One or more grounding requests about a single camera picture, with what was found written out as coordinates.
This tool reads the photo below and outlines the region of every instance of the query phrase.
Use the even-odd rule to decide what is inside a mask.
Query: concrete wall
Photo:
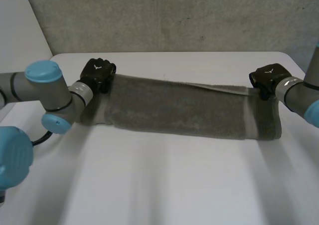
[[[319,0],[29,0],[53,54],[281,51],[305,69]]]

